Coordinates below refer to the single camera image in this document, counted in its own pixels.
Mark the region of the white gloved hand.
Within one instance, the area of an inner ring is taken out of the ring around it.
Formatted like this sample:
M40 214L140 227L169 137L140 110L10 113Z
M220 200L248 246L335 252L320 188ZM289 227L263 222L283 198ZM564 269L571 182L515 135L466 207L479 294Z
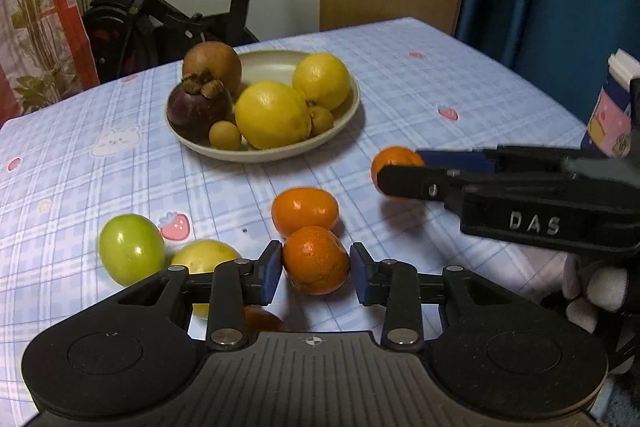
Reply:
M561 286L568 321L593 334L604 319L622 317L631 303L631 280L629 268L569 254Z

